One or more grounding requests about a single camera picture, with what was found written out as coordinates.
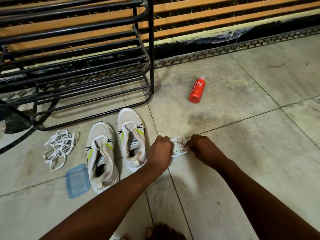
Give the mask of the red spray bottle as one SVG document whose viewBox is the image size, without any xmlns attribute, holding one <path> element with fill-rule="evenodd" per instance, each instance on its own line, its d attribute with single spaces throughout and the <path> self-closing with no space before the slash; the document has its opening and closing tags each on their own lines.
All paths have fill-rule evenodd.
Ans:
<svg viewBox="0 0 320 240">
<path fill-rule="evenodd" d="M 193 88 L 188 97 L 191 103 L 197 104 L 201 101 L 205 86 L 206 86 L 206 81 L 204 76 L 200 76 L 195 80 Z"/>
</svg>

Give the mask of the person's left hand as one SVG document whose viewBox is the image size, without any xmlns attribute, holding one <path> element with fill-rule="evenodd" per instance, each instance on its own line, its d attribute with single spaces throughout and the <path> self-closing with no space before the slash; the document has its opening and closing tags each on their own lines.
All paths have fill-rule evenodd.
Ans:
<svg viewBox="0 0 320 240">
<path fill-rule="evenodd" d="M 147 168 L 155 175 L 160 176 L 169 166 L 173 147 L 174 145 L 168 136 L 157 136 L 148 151 Z"/>
</svg>

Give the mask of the orange wooden slatted panel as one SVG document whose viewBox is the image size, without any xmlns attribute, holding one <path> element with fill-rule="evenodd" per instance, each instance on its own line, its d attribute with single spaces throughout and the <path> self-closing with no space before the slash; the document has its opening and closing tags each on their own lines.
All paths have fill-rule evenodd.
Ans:
<svg viewBox="0 0 320 240">
<path fill-rule="evenodd" d="M 50 64 L 320 14 L 320 0 L 0 0 L 0 64 Z"/>
</svg>

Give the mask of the person's left forearm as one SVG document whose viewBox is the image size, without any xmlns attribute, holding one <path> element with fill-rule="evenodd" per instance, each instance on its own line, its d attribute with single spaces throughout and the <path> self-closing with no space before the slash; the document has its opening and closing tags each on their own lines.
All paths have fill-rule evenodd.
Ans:
<svg viewBox="0 0 320 240">
<path fill-rule="evenodd" d="M 81 206 L 39 240 L 109 240 L 140 195 L 168 165 L 147 162 Z"/>
</svg>

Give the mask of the person's right forearm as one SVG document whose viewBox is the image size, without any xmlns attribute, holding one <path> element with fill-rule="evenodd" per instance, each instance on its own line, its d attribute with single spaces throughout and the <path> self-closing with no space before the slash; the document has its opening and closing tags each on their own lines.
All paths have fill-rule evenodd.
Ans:
<svg viewBox="0 0 320 240">
<path fill-rule="evenodd" d="M 244 173 L 234 161 L 214 169 L 234 193 L 260 240 L 320 240 L 320 232 Z"/>
</svg>

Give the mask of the person's right hand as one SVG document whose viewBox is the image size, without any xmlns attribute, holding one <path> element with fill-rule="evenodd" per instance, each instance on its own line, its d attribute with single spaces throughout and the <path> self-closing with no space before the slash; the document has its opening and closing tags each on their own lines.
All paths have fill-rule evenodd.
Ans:
<svg viewBox="0 0 320 240">
<path fill-rule="evenodd" d="M 209 139 L 207 136 L 194 134 L 192 136 L 201 136 L 201 156 L 196 157 L 205 165 L 218 170 L 223 165 L 230 162 L 230 159 Z"/>
</svg>

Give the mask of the blue plastic container lid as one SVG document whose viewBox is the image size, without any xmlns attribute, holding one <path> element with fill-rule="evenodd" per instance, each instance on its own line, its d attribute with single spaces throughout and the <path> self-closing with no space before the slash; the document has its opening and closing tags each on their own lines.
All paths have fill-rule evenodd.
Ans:
<svg viewBox="0 0 320 240">
<path fill-rule="evenodd" d="M 65 181 L 69 199 L 74 199 L 85 194 L 91 186 L 87 166 L 80 164 L 69 169 L 65 174 Z"/>
</svg>

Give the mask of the black metal shoe rack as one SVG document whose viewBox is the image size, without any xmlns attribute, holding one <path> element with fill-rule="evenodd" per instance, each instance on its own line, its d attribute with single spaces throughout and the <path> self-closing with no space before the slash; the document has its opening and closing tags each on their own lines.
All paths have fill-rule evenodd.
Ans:
<svg viewBox="0 0 320 240">
<path fill-rule="evenodd" d="M 52 113 L 154 93 L 154 0 L 0 0 L 0 112 L 34 129 Z"/>
</svg>

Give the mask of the loose white shoelace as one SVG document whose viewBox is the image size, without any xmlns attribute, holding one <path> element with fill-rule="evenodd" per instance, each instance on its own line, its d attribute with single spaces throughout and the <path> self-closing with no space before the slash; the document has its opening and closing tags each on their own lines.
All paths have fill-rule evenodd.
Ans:
<svg viewBox="0 0 320 240">
<path fill-rule="evenodd" d="M 66 161 L 67 156 L 72 152 L 74 146 L 78 142 L 79 133 L 69 133 L 66 129 L 59 129 L 49 140 L 45 143 L 46 151 L 42 157 L 45 163 L 49 164 L 50 171 L 56 171 L 62 168 Z"/>
</svg>

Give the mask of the white sneaker with green stripes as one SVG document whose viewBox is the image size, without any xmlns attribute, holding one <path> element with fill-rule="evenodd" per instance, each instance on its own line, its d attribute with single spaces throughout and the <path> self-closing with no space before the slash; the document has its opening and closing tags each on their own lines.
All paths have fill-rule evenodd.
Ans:
<svg viewBox="0 0 320 240">
<path fill-rule="evenodd" d="M 90 130 L 86 142 L 86 157 L 90 184 L 97 194 L 119 181 L 114 162 L 115 133 L 105 122 L 97 122 Z"/>
<path fill-rule="evenodd" d="M 144 122 L 136 111 L 123 108 L 118 114 L 117 125 L 121 153 L 127 168 L 134 173 L 147 161 Z"/>
</svg>

